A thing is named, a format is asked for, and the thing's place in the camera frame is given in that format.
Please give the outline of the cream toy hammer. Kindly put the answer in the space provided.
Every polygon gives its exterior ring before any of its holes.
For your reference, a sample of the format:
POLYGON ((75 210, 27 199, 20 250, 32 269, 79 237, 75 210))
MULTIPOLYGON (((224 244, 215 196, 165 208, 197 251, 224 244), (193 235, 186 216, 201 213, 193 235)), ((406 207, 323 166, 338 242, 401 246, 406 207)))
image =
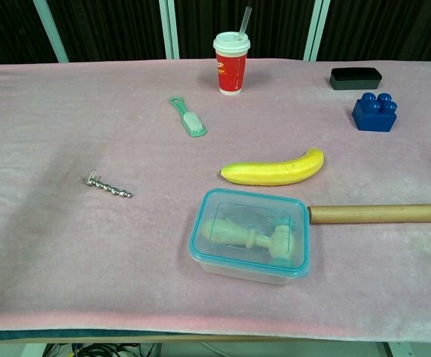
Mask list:
POLYGON ((222 245, 243 245, 265 248, 275 260, 292 260, 295 255, 295 239, 288 225, 277 225, 270 236, 259 233, 255 228, 243 228, 224 219, 208 220, 202 225, 202 236, 222 245))

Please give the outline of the yellow toy banana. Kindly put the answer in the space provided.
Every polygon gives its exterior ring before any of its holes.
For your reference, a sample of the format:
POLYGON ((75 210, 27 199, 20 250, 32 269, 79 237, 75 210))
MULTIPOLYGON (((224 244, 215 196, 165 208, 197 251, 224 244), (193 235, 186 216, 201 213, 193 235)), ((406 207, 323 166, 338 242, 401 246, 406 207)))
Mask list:
POLYGON ((237 162, 220 170, 221 176, 234 184, 279 186, 294 184, 315 175, 324 164, 324 153, 310 148, 303 156, 278 162, 237 162))

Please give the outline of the pink tablecloth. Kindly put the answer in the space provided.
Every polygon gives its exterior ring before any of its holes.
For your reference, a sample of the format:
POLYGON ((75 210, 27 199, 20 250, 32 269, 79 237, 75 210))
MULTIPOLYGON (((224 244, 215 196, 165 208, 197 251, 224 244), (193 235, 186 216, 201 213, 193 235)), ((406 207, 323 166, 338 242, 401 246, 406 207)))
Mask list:
POLYGON ((398 105, 387 133, 351 118, 329 62, 214 59, 0 65, 0 330, 128 329, 431 342, 431 224, 316 225, 311 270, 285 285, 204 271, 198 206, 237 161, 325 154, 264 194, 308 205, 431 204, 431 62, 374 61, 398 105), (192 138, 182 97, 207 133, 192 138), (85 184, 96 179, 130 199, 85 184))

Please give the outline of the silver metal chain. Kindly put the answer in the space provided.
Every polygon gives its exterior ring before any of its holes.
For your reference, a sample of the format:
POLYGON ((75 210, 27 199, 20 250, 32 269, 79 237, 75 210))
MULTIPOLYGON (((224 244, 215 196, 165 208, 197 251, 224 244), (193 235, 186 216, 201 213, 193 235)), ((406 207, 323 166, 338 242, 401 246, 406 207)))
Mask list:
POLYGON ((104 190, 106 192, 109 192, 113 196, 119 196, 119 197, 128 198, 128 199, 133 197, 132 193, 130 193, 129 191, 120 190, 116 187, 113 187, 109 184, 103 183, 103 182, 96 180, 96 179, 93 179, 93 178, 86 180, 85 184, 87 184, 90 187, 96 187, 96 188, 99 188, 99 189, 104 190))

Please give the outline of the wooden rolling pin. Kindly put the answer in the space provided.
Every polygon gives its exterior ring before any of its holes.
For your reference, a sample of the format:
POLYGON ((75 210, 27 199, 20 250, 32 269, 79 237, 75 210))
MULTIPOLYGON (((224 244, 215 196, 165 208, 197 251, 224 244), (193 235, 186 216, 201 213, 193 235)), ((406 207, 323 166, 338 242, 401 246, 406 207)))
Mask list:
POLYGON ((431 205, 309 206, 312 225, 431 222, 431 205))

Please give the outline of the black rectangular box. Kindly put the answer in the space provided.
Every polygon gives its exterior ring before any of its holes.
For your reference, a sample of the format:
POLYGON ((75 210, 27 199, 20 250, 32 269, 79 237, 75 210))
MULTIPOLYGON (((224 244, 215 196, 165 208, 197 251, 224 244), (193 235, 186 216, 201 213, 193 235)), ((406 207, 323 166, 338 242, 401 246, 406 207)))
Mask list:
POLYGON ((376 68, 333 68, 329 83, 334 90, 377 89, 382 80, 376 68))

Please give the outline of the pale green frame post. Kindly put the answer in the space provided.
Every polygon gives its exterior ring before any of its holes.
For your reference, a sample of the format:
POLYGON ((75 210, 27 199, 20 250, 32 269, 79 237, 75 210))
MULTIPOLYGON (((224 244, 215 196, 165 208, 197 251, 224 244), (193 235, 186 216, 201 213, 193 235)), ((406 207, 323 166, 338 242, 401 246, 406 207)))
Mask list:
POLYGON ((316 62, 331 0, 314 0, 303 60, 316 62))
POLYGON ((33 5, 40 18, 58 63, 69 63, 68 55, 62 43, 47 0, 33 0, 33 5))
POLYGON ((166 58, 179 60, 178 28, 175 11, 175 0, 158 0, 163 31, 163 42, 166 58))

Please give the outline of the green white bristle brush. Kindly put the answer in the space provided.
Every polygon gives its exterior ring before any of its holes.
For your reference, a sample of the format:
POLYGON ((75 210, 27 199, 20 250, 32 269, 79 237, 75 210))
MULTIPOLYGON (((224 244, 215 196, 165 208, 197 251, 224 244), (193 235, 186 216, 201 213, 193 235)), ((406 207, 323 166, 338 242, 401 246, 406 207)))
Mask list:
POLYGON ((181 116, 181 123, 190 137, 199 138, 206 135, 207 129, 197 114, 187 109, 182 97, 171 97, 169 103, 178 111, 181 116))

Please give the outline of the red paper cup white lid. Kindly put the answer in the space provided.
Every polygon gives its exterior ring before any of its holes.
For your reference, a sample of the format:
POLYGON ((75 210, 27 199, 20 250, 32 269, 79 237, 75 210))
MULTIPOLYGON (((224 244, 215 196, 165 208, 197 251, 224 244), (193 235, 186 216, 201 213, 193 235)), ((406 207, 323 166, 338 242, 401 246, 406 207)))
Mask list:
POLYGON ((239 94, 250 49, 248 35, 239 38, 239 33, 235 31, 219 33, 213 41, 213 48, 218 66, 219 91, 224 95, 239 94))

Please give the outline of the clear container blue rim lid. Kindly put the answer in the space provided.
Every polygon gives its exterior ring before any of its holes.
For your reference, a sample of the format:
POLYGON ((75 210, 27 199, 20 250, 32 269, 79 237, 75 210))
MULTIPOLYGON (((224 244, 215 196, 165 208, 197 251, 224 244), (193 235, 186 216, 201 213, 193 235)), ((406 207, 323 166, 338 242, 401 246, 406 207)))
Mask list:
POLYGON ((309 214, 298 199, 216 188, 201 200, 188 242, 188 252, 201 267, 214 274, 285 285, 306 276, 311 270, 309 214), (270 236, 277 225, 288 225, 295 239, 292 260, 275 260, 268 250, 254 246, 222 245, 201 233, 210 220, 224 219, 243 228, 255 228, 270 236))

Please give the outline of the translucent drinking straw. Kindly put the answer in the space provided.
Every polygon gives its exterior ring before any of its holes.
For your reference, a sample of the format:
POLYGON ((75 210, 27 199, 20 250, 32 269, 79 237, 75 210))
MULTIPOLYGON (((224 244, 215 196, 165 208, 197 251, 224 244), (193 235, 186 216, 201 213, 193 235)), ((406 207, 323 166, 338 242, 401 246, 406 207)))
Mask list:
POLYGON ((248 26, 248 22, 250 21, 251 13, 252 13, 252 7, 246 6, 245 11, 244 11, 244 16, 242 19, 242 23, 241 23, 241 26, 239 28, 237 40, 243 40, 244 35, 246 33, 247 26, 248 26))

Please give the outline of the black pleated curtain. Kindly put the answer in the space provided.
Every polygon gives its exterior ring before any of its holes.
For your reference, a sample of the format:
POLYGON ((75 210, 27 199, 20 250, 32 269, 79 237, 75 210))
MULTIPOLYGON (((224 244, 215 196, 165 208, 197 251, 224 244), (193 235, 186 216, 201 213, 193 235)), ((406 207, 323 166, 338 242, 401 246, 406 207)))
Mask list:
MULTIPOLYGON (((237 30, 246 7, 252 58, 300 60, 316 0, 174 0, 183 59, 212 58, 216 34, 237 30)), ((161 60, 158 0, 46 0, 72 62, 161 60)), ((0 0, 0 65, 57 57, 33 0, 0 0)), ((329 0, 319 61, 431 61, 431 0, 329 0)))

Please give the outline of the blue toy building block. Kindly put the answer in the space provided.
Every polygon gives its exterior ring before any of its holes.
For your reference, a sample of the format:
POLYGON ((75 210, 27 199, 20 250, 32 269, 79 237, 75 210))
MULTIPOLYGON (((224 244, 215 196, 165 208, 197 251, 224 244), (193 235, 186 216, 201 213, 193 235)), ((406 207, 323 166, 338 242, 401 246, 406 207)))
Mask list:
POLYGON ((352 116, 360 131, 389 132, 397 119, 397 107, 388 93, 366 92, 356 101, 352 116))

